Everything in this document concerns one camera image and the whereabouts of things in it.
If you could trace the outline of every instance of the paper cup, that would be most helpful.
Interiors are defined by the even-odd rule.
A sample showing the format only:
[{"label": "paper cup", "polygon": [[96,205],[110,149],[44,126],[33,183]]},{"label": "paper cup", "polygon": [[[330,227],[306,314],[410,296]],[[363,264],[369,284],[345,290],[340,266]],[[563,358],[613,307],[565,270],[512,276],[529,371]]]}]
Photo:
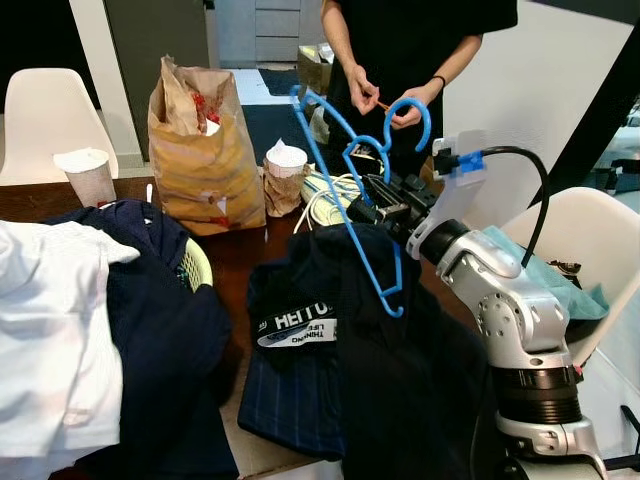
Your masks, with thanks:
[{"label": "paper cup", "polygon": [[102,150],[84,149],[54,155],[83,207],[100,207],[116,199],[109,170],[109,154]]},{"label": "paper cup", "polygon": [[302,173],[307,163],[307,153],[297,147],[291,147],[278,140],[278,143],[267,152],[269,172],[274,177],[287,178]]}]

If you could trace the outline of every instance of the chair backrest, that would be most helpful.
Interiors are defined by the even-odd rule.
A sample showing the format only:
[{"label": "chair backrest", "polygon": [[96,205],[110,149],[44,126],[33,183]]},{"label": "chair backrest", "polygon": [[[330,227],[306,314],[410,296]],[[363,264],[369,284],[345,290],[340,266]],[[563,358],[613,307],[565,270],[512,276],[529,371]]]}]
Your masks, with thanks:
[{"label": "chair backrest", "polygon": [[[540,205],[534,205],[502,230],[527,245],[539,211]],[[582,365],[640,288],[640,215],[598,190],[564,190],[551,197],[535,253],[545,261],[582,264],[582,287],[600,284],[610,305],[609,315],[589,337],[569,345],[575,363]]]},{"label": "chair backrest", "polygon": [[53,154],[86,147],[109,154],[111,176],[118,161],[109,136],[78,75],[64,68],[33,68],[9,80],[5,101],[5,158],[0,185],[66,182]]}]

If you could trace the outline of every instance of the sleeve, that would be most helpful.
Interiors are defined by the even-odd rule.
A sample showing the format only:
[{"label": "sleeve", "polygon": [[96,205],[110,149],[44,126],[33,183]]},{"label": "sleeve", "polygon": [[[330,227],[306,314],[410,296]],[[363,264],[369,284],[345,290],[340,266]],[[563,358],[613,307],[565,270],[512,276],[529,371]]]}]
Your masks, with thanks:
[{"label": "sleeve", "polygon": [[466,11],[465,35],[482,35],[518,24],[517,0],[469,0]]}]

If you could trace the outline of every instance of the hand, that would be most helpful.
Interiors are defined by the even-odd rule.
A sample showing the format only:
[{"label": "hand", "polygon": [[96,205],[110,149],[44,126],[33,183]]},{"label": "hand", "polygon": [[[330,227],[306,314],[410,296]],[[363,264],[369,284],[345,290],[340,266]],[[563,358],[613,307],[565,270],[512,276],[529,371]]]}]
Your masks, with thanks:
[{"label": "hand", "polygon": [[380,90],[367,80],[367,73],[360,65],[354,63],[345,69],[345,75],[351,92],[351,104],[358,109],[360,115],[366,115],[376,107]]},{"label": "hand", "polygon": [[[440,90],[442,90],[442,82],[439,79],[434,79],[422,87],[410,88],[404,92],[398,100],[402,100],[403,98],[415,98],[416,100],[424,103],[425,106],[428,106],[433,102],[433,99],[438,96]],[[421,118],[422,114],[420,113],[420,110],[416,107],[411,107],[406,115],[394,115],[391,119],[391,127],[394,130],[400,130],[401,128],[410,127],[411,125],[417,125],[420,123]]]}]

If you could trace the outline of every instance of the black cable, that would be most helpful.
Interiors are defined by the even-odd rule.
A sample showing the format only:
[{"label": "black cable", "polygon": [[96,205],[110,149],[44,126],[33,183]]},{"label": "black cable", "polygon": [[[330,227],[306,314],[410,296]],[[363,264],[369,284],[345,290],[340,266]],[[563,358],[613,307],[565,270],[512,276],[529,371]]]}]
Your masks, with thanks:
[{"label": "black cable", "polygon": [[476,479],[476,472],[474,470],[474,465],[476,463],[476,443],[478,441],[478,428],[480,427],[480,419],[482,418],[482,410],[485,401],[485,397],[487,395],[487,384],[489,383],[489,370],[490,367],[487,364],[484,368],[484,373],[482,374],[482,385],[480,386],[480,398],[478,400],[478,408],[476,414],[476,421],[473,426],[473,435],[471,436],[471,446],[469,447],[469,478],[471,480]]},{"label": "black cable", "polygon": [[529,246],[527,247],[527,251],[522,257],[522,267],[525,268],[529,263],[529,259],[533,255],[533,250],[536,248],[536,243],[538,243],[538,238],[540,237],[540,232],[542,231],[542,225],[544,224],[544,219],[547,216],[547,210],[549,209],[549,197],[551,196],[550,187],[549,187],[549,174],[547,173],[547,169],[544,167],[542,160],[535,153],[526,150],[520,147],[510,147],[510,146],[501,146],[501,147],[490,147],[482,150],[482,155],[488,157],[489,155],[499,155],[502,153],[515,153],[516,155],[522,155],[523,157],[527,157],[533,165],[536,167],[538,171],[538,175],[540,175],[540,182],[542,184],[542,201],[540,202],[540,212],[538,213],[538,220],[536,221],[536,225],[533,229],[533,233],[531,234],[531,239],[529,240]]}]

